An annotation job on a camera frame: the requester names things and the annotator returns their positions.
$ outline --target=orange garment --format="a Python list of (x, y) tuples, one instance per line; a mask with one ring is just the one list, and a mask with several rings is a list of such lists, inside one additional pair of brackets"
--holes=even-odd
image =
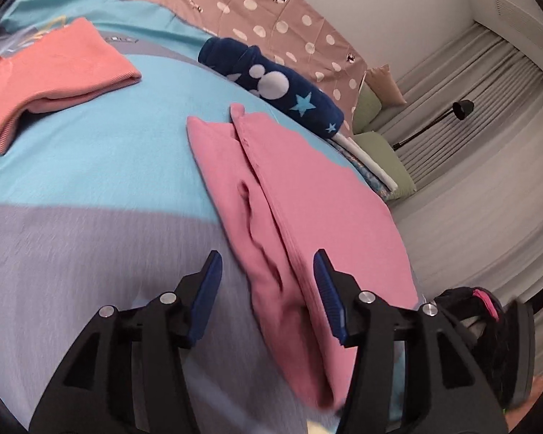
[(84, 18), (12, 57), (0, 56), (0, 155), (23, 111), (66, 109), (139, 80), (140, 72)]

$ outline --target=silver screw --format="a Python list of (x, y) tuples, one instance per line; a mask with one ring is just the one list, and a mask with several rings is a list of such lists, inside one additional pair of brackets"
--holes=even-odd
[(374, 303), (376, 301), (376, 296), (367, 290), (360, 292), (358, 298), (360, 299), (360, 302), (364, 303)]
[(422, 306), (422, 311), (425, 315), (435, 316), (438, 313), (438, 308), (432, 303), (427, 303)]
[(173, 292), (165, 292), (159, 297), (159, 300), (165, 305), (171, 305), (177, 301), (177, 295), (175, 295)]
[(104, 307), (101, 307), (101, 309), (98, 311), (98, 314), (103, 318), (109, 318), (113, 313), (114, 307), (111, 305), (105, 305)]

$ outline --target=brown polka dot fabric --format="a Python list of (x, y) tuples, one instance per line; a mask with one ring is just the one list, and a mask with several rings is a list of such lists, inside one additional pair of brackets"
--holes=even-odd
[(366, 62), (304, 0), (147, 0), (219, 37), (259, 46), (324, 91), (344, 112), (340, 132), (351, 136), (352, 115)]

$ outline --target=gray curtain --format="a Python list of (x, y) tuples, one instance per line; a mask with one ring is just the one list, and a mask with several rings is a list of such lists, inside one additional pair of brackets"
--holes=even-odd
[[(474, 25), (399, 82), (409, 104), (371, 127), (402, 140), (469, 98), (453, 116), (398, 151), (419, 191), (391, 206), (425, 294), (483, 286), (507, 302), (543, 288), (543, 72)], [(543, 315), (537, 318), (543, 371)]]

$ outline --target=wall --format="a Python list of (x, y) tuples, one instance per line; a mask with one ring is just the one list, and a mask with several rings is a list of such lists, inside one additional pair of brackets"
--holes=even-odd
[(362, 54), (399, 78), (472, 24), (468, 0), (307, 0)]

